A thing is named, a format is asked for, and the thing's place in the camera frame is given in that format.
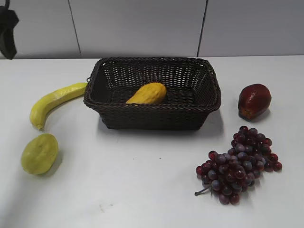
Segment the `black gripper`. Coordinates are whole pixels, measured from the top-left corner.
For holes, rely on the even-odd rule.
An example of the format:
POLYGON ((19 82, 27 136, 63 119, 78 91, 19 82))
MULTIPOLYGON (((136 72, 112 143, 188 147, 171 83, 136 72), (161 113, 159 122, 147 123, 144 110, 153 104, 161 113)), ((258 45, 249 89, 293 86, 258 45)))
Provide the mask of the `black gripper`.
POLYGON ((6 59, 13 59, 17 53, 14 39, 14 28, 19 18, 14 10, 10 10, 10 0, 0 7, 0 52, 6 59))

